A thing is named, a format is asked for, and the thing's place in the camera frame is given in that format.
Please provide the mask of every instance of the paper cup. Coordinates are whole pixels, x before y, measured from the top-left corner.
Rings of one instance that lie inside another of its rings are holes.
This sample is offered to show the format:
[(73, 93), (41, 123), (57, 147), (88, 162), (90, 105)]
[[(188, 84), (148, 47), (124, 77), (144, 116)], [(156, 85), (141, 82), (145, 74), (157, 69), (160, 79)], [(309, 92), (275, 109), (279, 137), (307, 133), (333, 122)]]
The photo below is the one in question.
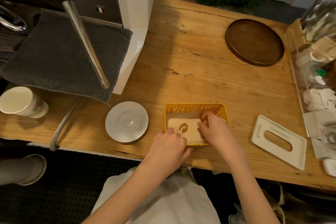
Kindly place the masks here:
[(46, 102), (27, 87), (14, 87), (0, 96), (0, 111), (31, 118), (40, 118), (49, 110)]

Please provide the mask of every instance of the microfiber towel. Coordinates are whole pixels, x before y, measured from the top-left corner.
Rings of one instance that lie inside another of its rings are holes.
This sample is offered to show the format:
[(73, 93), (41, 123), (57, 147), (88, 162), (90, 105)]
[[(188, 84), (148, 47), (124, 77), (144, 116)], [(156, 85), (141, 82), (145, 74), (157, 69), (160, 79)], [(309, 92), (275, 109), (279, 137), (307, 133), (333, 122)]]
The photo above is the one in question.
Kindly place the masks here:
[(110, 101), (132, 31), (83, 22), (110, 88), (103, 89), (69, 18), (43, 12), (18, 52), (2, 67), (10, 82)]

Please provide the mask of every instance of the forearm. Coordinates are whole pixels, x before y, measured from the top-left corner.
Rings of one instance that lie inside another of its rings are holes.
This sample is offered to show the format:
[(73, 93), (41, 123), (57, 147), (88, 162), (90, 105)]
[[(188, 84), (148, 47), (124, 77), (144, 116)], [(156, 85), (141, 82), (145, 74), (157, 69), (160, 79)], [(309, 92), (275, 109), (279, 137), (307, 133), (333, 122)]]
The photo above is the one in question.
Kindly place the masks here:
[(124, 224), (161, 180), (140, 164), (128, 180), (82, 224)]
[(247, 224), (280, 224), (243, 153), (229, 164)]

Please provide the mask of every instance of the wooden countertop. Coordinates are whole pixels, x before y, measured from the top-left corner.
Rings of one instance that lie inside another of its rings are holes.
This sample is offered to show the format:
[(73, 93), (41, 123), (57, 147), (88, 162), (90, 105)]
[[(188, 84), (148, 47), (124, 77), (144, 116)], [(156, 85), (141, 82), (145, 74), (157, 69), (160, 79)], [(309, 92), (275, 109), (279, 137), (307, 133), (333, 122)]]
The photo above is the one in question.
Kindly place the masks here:
[[(61, 147), (131, 158), (143, 158), (152, 139), (162, 129), (166, 103), (224, 103), (230, 125), (245, 150), (256, 177), (336, 189), (322, 162), (314, 157), (307, 140), (305, 170), (300, 171), (250, 141), (258, 115), (275, 121), (307, 138), (288, 55), (271, 67), (248, 65), (234, 56), (224, 40), (225, 29), (241, 18), (253, 18), (274, 29), (281, 37), (287, 25), (202, 6), (180, 0), (154, 0), (145, 44), (122, 95), (113, 95), (110, 107), (84, 98), (63, 129)], [(33, 89), (50, 106), (34, 120), (0, 114), (0, 136), (49, 144), (76, 96)], [(145, 136), (122, 144), (105, 131), (105, 117), (117, 103), (135, 101), (148, 112)], [(229, 172), (229, 167), (212, 147), (195, 149), (185, 164)]]

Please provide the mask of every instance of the white saucer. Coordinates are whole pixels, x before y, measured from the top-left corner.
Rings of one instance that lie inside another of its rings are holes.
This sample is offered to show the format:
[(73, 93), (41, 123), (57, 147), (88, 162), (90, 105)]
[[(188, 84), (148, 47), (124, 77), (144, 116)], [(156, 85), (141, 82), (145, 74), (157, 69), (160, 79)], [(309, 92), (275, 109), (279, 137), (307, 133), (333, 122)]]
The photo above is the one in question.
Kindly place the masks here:
[(110, 137), (121, 143), (129, 143), (140, 138), (148, 127), (145, 108), (135, 102), (122, 102), (107, 114), (105, 128)]

